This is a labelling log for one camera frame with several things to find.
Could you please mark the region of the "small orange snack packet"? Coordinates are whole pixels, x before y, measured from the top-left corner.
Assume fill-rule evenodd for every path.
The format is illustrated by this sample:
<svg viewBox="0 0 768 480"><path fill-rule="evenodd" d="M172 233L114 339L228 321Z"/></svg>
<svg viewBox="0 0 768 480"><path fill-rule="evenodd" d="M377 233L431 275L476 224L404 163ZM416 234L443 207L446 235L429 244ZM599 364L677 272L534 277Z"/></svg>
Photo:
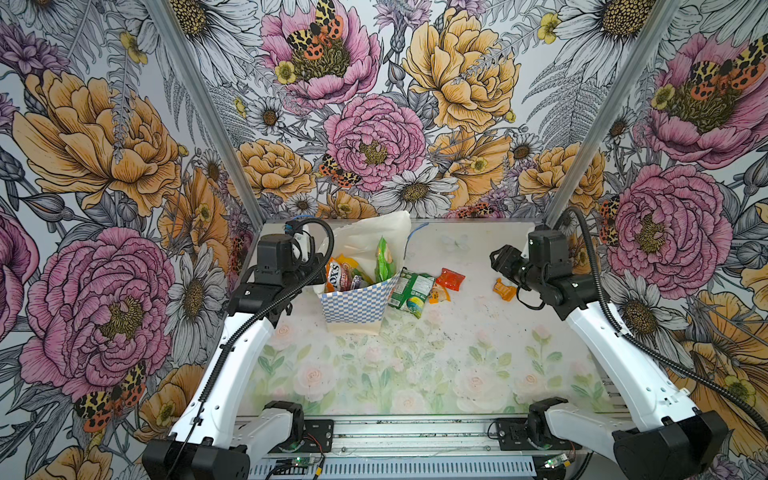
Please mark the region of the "small orange snack packet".
<svg viewBox="0 0 768 480"><path fill-rule="evenodd" d="M505 302L511 302L516 297L517 291L516 286L507 285L502 278L497 278L493 286L493 292Z"/></svg>

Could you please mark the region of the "red snack packet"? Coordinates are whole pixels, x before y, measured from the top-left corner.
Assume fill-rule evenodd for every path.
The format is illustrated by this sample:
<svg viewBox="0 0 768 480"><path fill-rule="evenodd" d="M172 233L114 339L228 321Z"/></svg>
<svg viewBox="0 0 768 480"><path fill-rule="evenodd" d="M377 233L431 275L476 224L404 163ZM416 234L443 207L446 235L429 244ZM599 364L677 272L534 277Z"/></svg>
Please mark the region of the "red snack packet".
<svg viewBox="0 0 768 480"><path fill-rule="evenodd" d="M448 268L443 268L440 275L436 278L436 284L447 290L458 292L465 279L465 275Z"/></svg>

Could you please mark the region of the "orange white snack packet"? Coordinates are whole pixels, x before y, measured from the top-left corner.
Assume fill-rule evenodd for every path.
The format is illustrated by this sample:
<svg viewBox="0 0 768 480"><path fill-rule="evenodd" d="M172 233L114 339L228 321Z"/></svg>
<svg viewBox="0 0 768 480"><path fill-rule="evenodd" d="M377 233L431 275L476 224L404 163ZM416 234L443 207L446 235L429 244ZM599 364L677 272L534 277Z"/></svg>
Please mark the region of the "orange white snack packet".
<svg viewBox="0 0 768 480"><path fill-rule="evenodd" d="M352 275L350 267L335 258L331 258L326 265L325 291L327 293L346 292L352 289Z"/></svg>

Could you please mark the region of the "yellow orange snack bag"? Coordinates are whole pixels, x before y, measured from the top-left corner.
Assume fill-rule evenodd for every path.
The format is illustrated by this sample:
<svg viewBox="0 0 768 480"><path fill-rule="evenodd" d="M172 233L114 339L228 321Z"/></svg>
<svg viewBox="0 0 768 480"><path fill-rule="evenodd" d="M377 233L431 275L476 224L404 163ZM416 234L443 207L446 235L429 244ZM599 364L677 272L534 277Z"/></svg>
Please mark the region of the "yellow orange snack bag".
<svg viewBox="0 0 768 480"><path fill-rule="evenodd" d="M358 270L360 268L359 263L356 260L345 255L339 255L336 258L336 261L339 265L348 268L350 271Z"/></svg>

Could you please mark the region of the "blue checkered paper bag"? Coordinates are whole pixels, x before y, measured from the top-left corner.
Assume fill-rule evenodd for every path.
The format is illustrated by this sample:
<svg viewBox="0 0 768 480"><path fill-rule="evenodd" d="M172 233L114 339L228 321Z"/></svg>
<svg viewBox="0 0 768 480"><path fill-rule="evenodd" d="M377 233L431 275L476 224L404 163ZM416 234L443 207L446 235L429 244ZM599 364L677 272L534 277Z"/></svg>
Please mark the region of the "blue checkered paper bag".
<svg viewBox="0 0 768 480"><path fill-rule="evenodd" d="M326 280L315 292L337 335L376 335L404 268L411 216L397 211L334 230Z"/></svg>

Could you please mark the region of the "green white snack packet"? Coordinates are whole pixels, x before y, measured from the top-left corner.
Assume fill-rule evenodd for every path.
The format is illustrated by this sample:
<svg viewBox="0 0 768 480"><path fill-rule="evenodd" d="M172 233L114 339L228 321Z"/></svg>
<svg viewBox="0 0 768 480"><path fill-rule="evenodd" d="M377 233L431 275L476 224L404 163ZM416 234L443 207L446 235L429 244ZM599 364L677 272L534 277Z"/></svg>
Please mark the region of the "green white snack packet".
<svg viewBox="0 0 768 480"><path fill-rule="evenodd" d="M434 283L435 278L429 274L403 269L388 305L397 310L407 311L415 318L420 318Z"/></svg>

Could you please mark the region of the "green Lays chips bag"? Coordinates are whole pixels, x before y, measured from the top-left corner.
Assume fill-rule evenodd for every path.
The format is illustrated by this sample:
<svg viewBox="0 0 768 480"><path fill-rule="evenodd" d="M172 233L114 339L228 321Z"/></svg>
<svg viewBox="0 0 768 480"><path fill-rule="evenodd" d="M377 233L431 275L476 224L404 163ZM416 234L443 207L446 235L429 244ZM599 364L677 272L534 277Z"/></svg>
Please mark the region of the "green Lays chips bag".
<svg viewBox="0 0 768 480"><path fill-rule="evenodd" d="M395 260L393 258L389 243L384 237L381 237L376 250L375 279L377 283L382 283L391 279L396 273Z"/></svg>

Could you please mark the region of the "small orange white candy packet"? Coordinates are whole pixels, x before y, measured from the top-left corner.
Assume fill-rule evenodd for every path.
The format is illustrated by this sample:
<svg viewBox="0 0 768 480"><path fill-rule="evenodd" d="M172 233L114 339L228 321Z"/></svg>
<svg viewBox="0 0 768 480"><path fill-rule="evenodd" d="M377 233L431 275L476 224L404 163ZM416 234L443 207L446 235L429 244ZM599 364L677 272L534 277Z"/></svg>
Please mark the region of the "small orange white candy packet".
<svg viewBox="0 0 768 480"><path fill-rule="evenodd" d="M428 301L430 304L450 302L451 296L449 291L444 286L435 284L429 294Z"/></svg>

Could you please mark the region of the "purple candy packet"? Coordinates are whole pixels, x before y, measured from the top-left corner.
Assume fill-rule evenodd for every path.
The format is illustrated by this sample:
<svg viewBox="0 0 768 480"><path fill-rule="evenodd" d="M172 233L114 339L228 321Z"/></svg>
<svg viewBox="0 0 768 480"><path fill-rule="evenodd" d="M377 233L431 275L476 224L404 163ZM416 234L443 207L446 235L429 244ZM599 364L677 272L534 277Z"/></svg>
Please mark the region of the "purple candy packet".
<svg viewBox="0 0 768 480"><path fill-rule="evenodd" d="M354 275L350 284L352 290L367 288L369 285L370 283L361 275Z"/></svg>

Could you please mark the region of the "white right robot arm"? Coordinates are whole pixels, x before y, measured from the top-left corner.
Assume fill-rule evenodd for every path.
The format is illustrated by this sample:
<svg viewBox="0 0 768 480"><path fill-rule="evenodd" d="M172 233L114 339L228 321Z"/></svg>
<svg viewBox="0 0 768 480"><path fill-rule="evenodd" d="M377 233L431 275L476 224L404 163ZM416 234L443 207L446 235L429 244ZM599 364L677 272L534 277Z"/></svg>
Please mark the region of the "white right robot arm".
<svg viewBox="0 0 768 480"><path fill-rule="evenodd" d="M602 304L597 279L576 275L565 236L529 233L527 250L506 245L490 255L493 270L520 290L534 291L587 345L617 387L630 418L622 421L580 410L561 397L530 405L526 437L535 447L573 443L613 460L629 479L688 479L705 472L729 429L703 412L640 347L617 309Z"/></svg>

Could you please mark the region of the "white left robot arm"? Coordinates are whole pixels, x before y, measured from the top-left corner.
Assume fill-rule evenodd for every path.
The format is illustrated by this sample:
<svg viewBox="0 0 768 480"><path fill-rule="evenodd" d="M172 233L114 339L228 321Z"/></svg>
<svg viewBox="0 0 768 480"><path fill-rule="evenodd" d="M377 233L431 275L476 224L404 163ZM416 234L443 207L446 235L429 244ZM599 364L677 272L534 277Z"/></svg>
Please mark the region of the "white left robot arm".
<svg viewBox="0 0 768 480"><path fill-rule="evenodd" d="M301 406L271 401L254 420L236 417L253 369L282 315L324 269L311 235L268 234L230 302L217 349L200 386L164 439L147 443L141 462L152 479L246 479L251 465L276 447L294 449L305 434Z"/></svg>

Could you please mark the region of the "floral table mat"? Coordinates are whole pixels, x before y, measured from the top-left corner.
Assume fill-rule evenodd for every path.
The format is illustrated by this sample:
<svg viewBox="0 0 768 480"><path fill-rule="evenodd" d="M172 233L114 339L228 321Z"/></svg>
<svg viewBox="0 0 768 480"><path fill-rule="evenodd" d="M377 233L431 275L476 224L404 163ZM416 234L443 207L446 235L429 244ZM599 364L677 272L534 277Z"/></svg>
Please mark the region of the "floral table mat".
<svg viewBox="0 0 768 480"><path fill-rule="evenodd" d="M388 310L363 335L330 331L310 305L280 321L239 412L287 400L309 415L516 414L554 396L611 408L588 349L552 313L478 297L420 317Z"/></svg>

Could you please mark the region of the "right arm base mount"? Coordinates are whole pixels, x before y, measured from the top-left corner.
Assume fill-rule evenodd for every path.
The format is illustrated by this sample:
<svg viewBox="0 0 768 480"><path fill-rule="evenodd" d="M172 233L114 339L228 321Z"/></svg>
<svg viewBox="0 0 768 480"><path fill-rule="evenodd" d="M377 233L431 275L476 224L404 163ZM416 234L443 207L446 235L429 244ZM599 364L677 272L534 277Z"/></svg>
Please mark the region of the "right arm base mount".
<svg viewBox="0 0 768 480"><path fill-rule="evenodd" d="M579 452L582 446L569 440L547 435L548 430L532 438L528 421L522 417L503 417L491 421L486 429L488 439L496 441L501 451L540 450Z"/></svg>

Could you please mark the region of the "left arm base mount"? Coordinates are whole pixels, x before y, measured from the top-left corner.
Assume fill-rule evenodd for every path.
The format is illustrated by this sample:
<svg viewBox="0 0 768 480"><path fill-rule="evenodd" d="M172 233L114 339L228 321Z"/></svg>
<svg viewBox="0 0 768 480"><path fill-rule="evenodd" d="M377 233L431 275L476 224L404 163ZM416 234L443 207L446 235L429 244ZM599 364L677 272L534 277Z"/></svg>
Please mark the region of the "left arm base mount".
<svg viewBox="0 0 768 480"><path fill-rule="evenodd" d="M306 420L300 437L278 445L281 453L330 453L333 446L335 422L330 419Z"/></svg>

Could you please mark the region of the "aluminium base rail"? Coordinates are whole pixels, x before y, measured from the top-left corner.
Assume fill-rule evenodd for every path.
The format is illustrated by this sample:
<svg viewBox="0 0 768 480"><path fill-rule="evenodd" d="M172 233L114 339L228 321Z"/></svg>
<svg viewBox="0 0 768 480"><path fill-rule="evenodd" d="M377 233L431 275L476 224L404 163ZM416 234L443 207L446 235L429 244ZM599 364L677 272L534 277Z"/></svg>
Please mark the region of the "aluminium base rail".
<svg viewBox="0 0 768 480"><path fill-rule="evenodd" d="M253 463L252 479L625 479L611 434L629 430L627 414L571 407L554 414L555 438L579 452L501 451L486 436L493 419L523 415L311 416L335 422L330 453L271 453Z"/></svg>

